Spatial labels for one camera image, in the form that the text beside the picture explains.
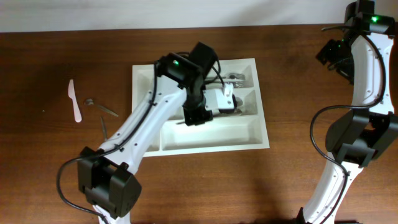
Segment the horizontal metal fork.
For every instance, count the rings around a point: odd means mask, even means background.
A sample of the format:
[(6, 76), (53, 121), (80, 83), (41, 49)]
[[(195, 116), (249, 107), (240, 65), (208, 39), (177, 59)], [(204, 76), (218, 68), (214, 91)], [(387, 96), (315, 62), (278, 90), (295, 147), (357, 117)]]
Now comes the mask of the horizontal metal fork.
[[(210, 80), (217, 79), (217, 78), (218, 78), (217, 76), (215, 76), (215, 77), (206, 77), (206, 81), (210, 81)], [(245, 80), (246, 77), (245, 77), (244, 74), (241, 74), (241, 73), (229, 73), (229, 74), (227, 74), (225, 76), (222, 76), (222, 79)]]

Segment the small teaspoon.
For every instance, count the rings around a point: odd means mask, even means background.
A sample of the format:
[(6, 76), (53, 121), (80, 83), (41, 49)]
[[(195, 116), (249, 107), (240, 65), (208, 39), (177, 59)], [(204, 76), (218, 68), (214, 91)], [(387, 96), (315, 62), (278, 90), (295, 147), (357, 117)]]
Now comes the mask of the small teaspoon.
[(101, 123), (101, 129), (103, 132), (104, 140), (106, 141), (106, 140), (108, 140), (108, 132), (107, 132), (106, 125), (104, 122), (104, 118), (102, 116), (100, 116), (100, 123)]
[(99, 108), (100, 110), (102, 110), (102, 111), (104, 111), (104, 112), (106, 112), (106, 113), (109, 113), (109, 114), (111, 114), (111, 115), (113, 115), (113, 116), (115, 116), (115, 117), (118, 117), (118, 116), (119, 116), (117, 113), (115, 113), (114, 111), (110, 110), (109, 108), (107, 108), (107, 107), (105, 107), (105, 106), (103, 106), (103, 105), (96, 104), (96, 103), (94, 102), (94, 100), (91, 99), (91, 98), (86, 99), (86, 100), (84, 101), (84, 104), (85, 104), (86, 106), (94, 105), (94, 106), (96, 106), (97, 108)]

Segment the pink plastic knife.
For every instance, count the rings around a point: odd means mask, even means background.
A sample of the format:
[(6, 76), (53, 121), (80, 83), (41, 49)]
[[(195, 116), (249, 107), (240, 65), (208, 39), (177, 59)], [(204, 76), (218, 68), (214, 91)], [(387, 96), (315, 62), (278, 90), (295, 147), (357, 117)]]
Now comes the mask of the pink plastic knife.
[(78, 106), (73, 79), (71, 79), (68, 84), (68, 97), (72, 100), (74, 119), (77, 123), (80, 123), (82, 121), (82, 115)]

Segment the large metal spoon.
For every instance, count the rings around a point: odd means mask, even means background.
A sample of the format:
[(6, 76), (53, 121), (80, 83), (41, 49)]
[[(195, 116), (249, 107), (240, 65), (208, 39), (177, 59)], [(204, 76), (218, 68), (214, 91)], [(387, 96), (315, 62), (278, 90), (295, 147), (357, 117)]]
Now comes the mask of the large metal spoon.
[(236, 107), (240, 107), (243, 105), (243, 100), (239, 97), (236, 97)]
[(228, 110), (219, 110), (219, 115), (220, 116), (240, 116), (242, 115), (242, 110), (239, 108), (235, 109), (228, 109)]

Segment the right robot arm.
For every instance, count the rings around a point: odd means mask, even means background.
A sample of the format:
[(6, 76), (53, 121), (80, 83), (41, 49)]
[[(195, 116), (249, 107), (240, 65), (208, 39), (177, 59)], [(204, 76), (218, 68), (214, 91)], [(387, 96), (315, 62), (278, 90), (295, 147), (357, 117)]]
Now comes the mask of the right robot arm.
[(322, 108), (311, 120), (329, 110), (346, 110), (329, 128), (322, 152), (326, 159), (320, 181), (294, 223), (336, 223), (336, 213), (354, 179), (397, 139), (397, 115), (389, 89), (389, 60), (394, 45), (395, 20), (375, 13), (374, 1), (347, 5), (341, 40), (329, 40), (317, 60), (353, 85), (350, 105)]

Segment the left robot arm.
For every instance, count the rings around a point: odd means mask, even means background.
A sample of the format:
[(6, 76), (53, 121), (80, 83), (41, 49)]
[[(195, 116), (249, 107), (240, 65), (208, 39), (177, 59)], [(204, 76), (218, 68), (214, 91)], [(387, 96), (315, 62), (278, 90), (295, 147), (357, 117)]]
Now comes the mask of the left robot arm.
[(154, 62), (153, 87), (125, 123), (94, 151), (85, 147), (77, 163), (78, 188), (100, 223), (127, 223), (142, 187), (135, 177), (149, 145), (177, 110), (197, 126), (213, 120), (213, 110), (234, 110), (233, 87), (206, 89), (218, 64), (216, 52), (197, 43), (187, 54), (169, 53)]

